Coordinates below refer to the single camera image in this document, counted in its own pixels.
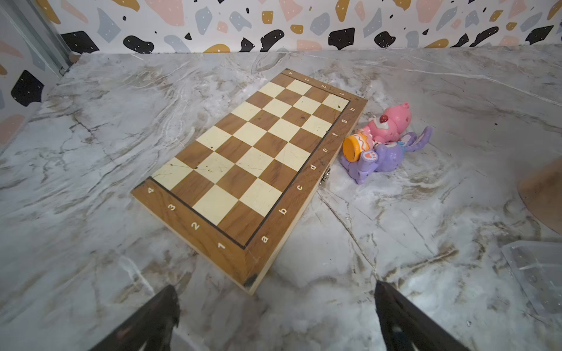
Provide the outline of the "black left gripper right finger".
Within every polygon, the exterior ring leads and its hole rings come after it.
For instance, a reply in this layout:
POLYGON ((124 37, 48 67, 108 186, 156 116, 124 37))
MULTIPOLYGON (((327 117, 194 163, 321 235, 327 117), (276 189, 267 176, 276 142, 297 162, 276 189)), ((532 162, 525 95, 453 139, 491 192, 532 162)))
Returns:
POLYGON ((378 281, 374 297, 386 349, 468 349, 389 283, 378 281))

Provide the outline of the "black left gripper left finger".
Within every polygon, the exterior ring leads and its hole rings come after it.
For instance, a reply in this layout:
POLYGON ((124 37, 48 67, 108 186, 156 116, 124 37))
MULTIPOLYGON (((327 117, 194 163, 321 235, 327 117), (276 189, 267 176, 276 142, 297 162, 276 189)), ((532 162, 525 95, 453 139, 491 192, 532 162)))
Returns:
POLYGON ((177 291, 168 285, 92 349, 170 350, 179 318, 177 291))

